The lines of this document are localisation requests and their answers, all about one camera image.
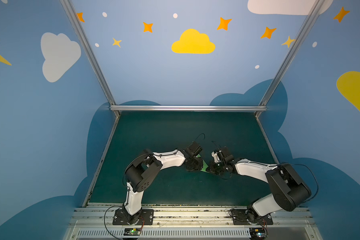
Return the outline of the green square paper sheet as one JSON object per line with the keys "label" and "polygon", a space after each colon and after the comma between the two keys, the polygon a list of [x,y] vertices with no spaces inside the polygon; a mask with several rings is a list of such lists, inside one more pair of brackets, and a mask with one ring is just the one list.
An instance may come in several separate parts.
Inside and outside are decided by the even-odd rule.
{"label": "green square paper sheet", "polygon": [[201,172],[204,172],[204,173],[207,173],[208,171],[207,171],[207,168],[209,167],[208,166],[208,164],[205,162],[205,160],[202,158],[202,156],[200,155],[200,154],[198,154],[197,155],[197,158],[199,159],[199,160],[201,160],[202,161],[202,166],[200,167],[200,171]]}

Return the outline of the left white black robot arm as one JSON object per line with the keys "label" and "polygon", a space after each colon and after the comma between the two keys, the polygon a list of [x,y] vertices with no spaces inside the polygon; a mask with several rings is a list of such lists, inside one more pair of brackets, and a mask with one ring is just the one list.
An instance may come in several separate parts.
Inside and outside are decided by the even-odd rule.
{"label": "left white black robot arm", "polygon": [[157,153],[149,149],[135,158],[124,172],[126,178],[127,197],[122,205],[122,212],[128,224],[135,224],[142,214],[144,191],[153,183],[161,170],[186,166],[189,172],[199,171],[204,162],[200,156],[203,148],[193,141],[185,149]]}

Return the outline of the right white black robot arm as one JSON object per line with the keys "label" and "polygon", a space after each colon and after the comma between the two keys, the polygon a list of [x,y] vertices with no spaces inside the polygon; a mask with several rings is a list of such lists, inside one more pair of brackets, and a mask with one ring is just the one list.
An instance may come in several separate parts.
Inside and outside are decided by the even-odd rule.
{"label": "right white black robot arm", "polygon": [[291,212],[307,202],[312,195],[308,185],[291,164],[265,164],[248,159],[235,159],[226,147],[213,151],[211,155],[213,160],[207,168],[209,173],[218,176],[247,176],[261,180],[270,187],[269,195],[252,202],[245,210],[230,210],[230,216],[239,224],[270,223],[270,213],[280,210]]}

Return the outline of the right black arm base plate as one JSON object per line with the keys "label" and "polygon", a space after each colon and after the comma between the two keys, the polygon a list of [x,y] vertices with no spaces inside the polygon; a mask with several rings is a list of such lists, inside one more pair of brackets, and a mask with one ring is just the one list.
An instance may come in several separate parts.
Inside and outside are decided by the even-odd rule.
{"label": "right black arm base plate", "polygon": [[230,209],[229,216],[232,218],[234,225],[273,225],[273,219],[270,214],[260,217],[250,210]]}

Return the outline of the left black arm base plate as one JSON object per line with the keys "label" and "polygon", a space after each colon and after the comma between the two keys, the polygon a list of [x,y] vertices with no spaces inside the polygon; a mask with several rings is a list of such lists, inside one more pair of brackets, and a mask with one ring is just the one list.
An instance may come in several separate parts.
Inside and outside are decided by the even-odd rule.
{"label": "left black arm base plate", "polygon": [[116,210],[112,224],[114,226],[126,225],[152,225],[154,217],[153,209],[142,209],[134,215],[130,215],[126,210]]}

